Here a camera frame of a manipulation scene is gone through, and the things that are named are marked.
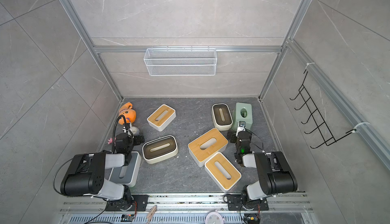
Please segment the small bamboo lid tissue box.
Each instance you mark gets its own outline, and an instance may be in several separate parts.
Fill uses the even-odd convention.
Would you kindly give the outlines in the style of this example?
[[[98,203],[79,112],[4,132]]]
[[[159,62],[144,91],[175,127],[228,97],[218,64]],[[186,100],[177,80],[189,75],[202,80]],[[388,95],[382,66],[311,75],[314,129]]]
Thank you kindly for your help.
[[[162,132],[176,118],[176,110],[162,104],[148,118],[148,124],[159,132]]]

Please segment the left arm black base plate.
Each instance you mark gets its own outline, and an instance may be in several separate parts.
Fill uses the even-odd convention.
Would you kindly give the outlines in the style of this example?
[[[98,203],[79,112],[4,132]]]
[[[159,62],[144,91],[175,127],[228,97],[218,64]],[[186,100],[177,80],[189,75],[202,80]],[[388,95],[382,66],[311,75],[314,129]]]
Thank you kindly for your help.
[[[132,195],[121,200],[108,201],[105,211],[145,211],[149,195]]]

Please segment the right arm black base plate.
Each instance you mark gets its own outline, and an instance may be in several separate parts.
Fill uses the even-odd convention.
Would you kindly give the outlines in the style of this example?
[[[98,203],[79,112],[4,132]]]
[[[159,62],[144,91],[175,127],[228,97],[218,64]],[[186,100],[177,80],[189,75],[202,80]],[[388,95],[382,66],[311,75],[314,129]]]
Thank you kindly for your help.
[[[269,210],[269,206],[266,199],[250,200],[248,198],[244,198],[243,196],[241,196],[241,194],[225,194],[222,199],[227,204],[229,211]]]

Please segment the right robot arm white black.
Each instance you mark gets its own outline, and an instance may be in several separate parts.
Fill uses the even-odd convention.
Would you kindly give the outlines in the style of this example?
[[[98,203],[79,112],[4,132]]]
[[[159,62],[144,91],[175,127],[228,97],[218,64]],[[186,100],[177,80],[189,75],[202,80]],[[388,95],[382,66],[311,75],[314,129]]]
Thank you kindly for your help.
[[[250,130],[229,130],[227,139],[235,144],[235,161],[241,167],[256,169],[258,175],[258,181],[245,186],[241,191],[243,204],[298,190],[298,182],[282,152],[253,152],[250,147]]]

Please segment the large bamboo lid tissue box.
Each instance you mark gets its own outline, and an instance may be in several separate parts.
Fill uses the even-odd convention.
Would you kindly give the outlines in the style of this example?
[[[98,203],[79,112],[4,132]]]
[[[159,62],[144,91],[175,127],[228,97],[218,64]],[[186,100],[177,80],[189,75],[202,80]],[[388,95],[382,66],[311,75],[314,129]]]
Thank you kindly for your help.
[[[190,142],[188,150],[197,166],[203,167],[216,153],[225,151],[227,145],[227,138],[217,128],[213,128]]]

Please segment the green tissue box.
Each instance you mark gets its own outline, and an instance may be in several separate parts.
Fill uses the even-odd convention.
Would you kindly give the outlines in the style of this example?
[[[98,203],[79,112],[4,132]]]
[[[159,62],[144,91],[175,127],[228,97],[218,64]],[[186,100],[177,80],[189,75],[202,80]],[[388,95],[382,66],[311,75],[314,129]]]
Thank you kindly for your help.
[[[245,128],[251,130],[253,125],[253,113],[252,105],[248,103],[236,103],[236,107],[233,111],[233,124],[232,130],[236,131],[241,122],[245,122]]]

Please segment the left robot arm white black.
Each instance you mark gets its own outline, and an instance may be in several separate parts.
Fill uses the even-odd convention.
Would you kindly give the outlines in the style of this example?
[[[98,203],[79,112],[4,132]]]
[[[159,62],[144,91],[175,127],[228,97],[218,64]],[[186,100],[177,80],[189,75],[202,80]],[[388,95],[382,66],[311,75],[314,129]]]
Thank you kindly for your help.
[[[134,146],[144,143],[138,133],[120,133],[115,137],[112,152],[75,155],[61,182],[60,194],[69,197],[92,196],[112,206],[132,205],[130,188],[135,186],[141,156]]]

